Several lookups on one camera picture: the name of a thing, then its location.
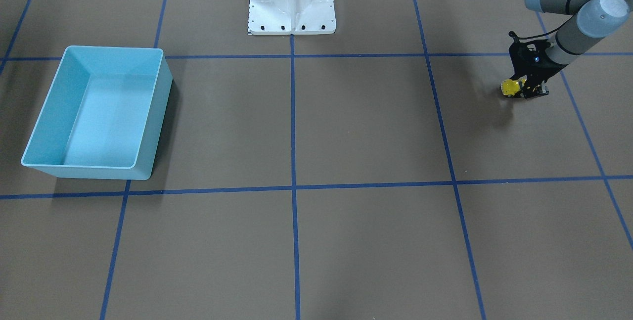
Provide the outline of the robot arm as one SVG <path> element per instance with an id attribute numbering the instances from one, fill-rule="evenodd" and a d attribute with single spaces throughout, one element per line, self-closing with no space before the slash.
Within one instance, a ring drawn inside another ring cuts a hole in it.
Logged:
<path id="1" fill-rule="evenodd" d="M 551 77 L 626 23 L 633 0 L 524 0 L 524 4 L 531 11 L 568 15 L 568 20 L 551 32 L 528 38 L 509 32 L 514 73 L 500 85 L 509 98 L 548 95 Z"/>

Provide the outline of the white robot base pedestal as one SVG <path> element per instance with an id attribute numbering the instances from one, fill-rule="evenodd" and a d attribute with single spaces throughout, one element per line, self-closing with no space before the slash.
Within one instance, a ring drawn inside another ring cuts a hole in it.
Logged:
<path id="1" fill-rule="evenodd" d="M 251 35 L 330 35 L 337 30 L 335 0 L 249 0 Z"/>

